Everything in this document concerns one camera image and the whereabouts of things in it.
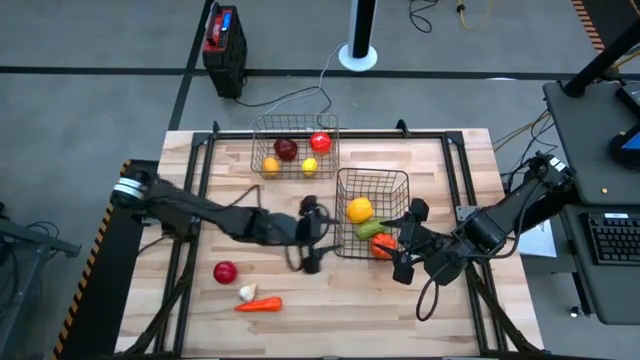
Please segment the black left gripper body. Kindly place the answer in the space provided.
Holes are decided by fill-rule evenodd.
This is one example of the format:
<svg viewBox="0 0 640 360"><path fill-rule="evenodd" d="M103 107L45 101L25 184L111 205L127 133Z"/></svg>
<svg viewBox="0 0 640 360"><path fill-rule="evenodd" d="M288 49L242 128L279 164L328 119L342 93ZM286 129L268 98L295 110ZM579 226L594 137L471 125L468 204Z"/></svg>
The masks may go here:
<svg viewBox="0 0 640 360"><path fill-rule="evenodd" d="M328 232L328 216L321 210L310 210L298 221L295 241L301 259L310 257L320 260L323 257L317 243Z"/></svg>

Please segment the orange pumpkin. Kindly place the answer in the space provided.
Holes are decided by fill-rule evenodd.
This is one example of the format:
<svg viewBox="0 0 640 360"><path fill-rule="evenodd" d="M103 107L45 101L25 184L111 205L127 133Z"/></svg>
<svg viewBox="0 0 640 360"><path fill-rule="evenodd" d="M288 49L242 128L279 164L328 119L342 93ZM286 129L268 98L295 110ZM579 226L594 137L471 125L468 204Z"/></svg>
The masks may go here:
<svg viewBox="0 0 640 360"><path fill-rule="evenodd" d="M376 259L390 260L388 249L396 250L397 242L391 234L379 233L370 240L370 252Z"/></svg>

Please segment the yellow bell pepper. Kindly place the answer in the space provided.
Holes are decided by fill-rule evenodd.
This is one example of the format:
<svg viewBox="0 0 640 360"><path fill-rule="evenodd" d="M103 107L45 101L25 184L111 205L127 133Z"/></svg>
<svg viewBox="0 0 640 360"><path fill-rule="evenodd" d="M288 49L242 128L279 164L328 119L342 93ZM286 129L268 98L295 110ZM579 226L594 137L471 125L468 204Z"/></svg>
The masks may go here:
<svg viewBox="0 0 640 360"><path fill-rule="evenodd" d="M374 215L373 205L366 197L355 198L347 205L346 215L353 224L364 223Z"/></svg>

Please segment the green pepper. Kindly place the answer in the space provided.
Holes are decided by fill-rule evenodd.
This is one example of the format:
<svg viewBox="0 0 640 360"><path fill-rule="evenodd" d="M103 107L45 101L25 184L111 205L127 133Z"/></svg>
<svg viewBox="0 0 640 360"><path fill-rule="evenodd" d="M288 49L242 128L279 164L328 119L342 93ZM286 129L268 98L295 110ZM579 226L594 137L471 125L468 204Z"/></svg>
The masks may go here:
<svg viewBox="0 0 640 360"><path fill-rule="evenodd" d="M385 219L373 218L360 224L355 231L358 240L365 241L381 233L389 233L390 228L383 225Z"/></svg>

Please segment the dark red apple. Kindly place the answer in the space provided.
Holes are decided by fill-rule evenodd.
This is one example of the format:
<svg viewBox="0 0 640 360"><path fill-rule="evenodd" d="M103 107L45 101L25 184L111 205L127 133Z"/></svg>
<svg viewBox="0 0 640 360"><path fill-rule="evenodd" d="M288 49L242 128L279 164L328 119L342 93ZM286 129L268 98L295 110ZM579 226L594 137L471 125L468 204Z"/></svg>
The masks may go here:
<svg viewBox="0 0 640 360"><path fill-rule="evenodd" d="M293 161L297 157L298 145L291 139L277 139L273 148L276 156L283 161Z"/></svg>

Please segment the orange carrot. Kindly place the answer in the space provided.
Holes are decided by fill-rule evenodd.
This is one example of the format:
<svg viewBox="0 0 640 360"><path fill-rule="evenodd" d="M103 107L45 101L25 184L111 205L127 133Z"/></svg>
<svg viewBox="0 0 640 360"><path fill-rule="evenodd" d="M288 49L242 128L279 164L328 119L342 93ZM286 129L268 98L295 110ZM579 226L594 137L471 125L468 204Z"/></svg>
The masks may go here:
<svg viewBox="0 0 640 360"><path fill-rule="evenodd" d="M268 297L240 304L234 308L237 312L279 312L283 307L280 297Z"/></svg>

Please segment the red apple on table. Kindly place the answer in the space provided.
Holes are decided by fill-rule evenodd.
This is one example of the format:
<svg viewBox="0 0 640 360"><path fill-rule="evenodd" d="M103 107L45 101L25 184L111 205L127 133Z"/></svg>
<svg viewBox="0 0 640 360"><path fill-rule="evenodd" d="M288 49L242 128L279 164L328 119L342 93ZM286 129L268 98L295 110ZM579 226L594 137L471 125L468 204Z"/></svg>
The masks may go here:
<svg viewBox="0 0 640 360"><path fill-rule="evenodd" d="M238 270L233 262L221 261L214 266L212 275L216 282L227 285L236 280L238 277Z"/></svg>

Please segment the white paper sheet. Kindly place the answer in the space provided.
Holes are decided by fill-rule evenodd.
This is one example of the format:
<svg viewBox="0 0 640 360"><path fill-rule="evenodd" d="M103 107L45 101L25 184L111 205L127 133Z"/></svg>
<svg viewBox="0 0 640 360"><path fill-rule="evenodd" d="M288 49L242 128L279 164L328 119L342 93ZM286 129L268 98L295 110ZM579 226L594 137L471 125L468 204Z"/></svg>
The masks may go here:
<svg viewBox="0 0 640 360"><path fill-rule="evenodd" d="M551 221L546 220L520 235L517 246L521 255L556 258Z"/></svg>

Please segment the dark grey desk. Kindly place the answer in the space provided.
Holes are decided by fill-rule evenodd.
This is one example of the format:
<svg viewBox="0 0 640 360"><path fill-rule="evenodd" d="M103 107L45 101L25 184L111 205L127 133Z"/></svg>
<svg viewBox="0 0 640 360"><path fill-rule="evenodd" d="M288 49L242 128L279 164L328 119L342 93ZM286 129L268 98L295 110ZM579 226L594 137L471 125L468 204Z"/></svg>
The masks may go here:
<svg viewBox="0 0 640 360"><path fill-rule="evenodd" d="M587 87L578 98L559 83L543 86L568 164L576 171L578 199L565 206L560 219L572 247L585 305L607 325L640 325L640 266L598 265L587 236L585 214L623 214L640 218L640 171L614 162L609 143L638 124L618 100L618 83Z"/></svg>

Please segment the black pole white base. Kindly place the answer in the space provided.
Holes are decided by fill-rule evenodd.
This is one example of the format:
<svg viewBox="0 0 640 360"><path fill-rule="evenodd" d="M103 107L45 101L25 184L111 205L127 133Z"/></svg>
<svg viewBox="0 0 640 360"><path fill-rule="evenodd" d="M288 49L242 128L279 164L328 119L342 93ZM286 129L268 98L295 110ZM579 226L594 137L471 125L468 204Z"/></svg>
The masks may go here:
<svg viewBox="0 0 640 360"><path fill-rule="evenodd" d="M352 0L348 41L338 51L343 67L353 72L372 69L378 54L372 46L377 0Z"/></svg>

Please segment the black keyboard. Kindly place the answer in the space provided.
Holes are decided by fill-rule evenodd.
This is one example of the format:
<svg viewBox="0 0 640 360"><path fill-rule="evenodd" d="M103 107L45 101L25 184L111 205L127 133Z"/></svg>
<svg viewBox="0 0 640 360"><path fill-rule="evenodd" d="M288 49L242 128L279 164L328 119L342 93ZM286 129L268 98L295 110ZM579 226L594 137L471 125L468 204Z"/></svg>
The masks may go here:
<svg viewBox="0 0 640 360"><path fill-rule="evenodd" d="M606 266L640 266L640 214L583 213L593 261Z"/></svg>

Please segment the black and blue device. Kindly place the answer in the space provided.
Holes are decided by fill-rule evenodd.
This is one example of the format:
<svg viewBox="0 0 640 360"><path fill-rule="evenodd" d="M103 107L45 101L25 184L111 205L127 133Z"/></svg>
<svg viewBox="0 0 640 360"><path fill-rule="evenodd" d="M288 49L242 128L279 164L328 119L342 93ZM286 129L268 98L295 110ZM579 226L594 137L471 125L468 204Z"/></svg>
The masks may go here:
<svg viewBox="0 0 640 360"><path fill-rule="evenodd" d="M640 124L614 136L609 142L608 151L620 166L640 171Z"/></svg>

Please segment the black slanted pole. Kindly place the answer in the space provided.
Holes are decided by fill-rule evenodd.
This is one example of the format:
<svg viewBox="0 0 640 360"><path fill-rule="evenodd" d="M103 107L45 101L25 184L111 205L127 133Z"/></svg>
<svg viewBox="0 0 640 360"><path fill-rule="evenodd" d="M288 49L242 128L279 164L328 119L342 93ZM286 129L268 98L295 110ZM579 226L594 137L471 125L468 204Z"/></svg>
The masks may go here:
<svg viewBox="0 0 640 360"><path fill-rule="evenodd" d="M596 78L600 77L639 41L640 19L636 20L569 82L562 84L561 88L563 92L573 98L583 96L588 85L590 85Z"/></svg>

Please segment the hazard-striped floor mat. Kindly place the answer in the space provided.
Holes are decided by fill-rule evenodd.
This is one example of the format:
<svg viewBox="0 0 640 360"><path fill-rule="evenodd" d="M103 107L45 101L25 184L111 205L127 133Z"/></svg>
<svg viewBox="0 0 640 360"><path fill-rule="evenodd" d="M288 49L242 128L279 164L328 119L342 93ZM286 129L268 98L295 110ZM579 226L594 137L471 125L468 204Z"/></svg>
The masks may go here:
<svg viewBox="0 0 640 360"><path fill-rule="evenodd" d="M597 53L640 20L640 0L570 0Z"/></svg>

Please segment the black metal table frame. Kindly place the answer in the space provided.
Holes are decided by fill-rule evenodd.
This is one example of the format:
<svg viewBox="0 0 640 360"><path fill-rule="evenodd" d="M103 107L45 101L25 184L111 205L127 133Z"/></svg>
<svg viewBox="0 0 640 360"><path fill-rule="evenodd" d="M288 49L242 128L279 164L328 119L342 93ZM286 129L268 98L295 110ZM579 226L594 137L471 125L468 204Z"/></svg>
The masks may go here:
<svg viewBox="0 0 640 360"><path fill-rule="evenodd" d="M214 149L210 200L261 204L295 215L313 194L340 221L322 243L328 253L317 274L290 270L295 250L241 244L204 224L196 255L182 353L204 358L414 357L476 355L496 348L484 302L471 297L464 277L435 287L422 268L413 281L394 281L388 261L372 256L345 212L367 198L378 218L403 215L414 197L430 208L427 226L447 233L458 205L490 205L504 193L484 129L443 137L395 132L389 139L357 138L328 128L313 147L317 126L289 139L295 159L263 175L274 155L272 132L223 140Z"/></svg>

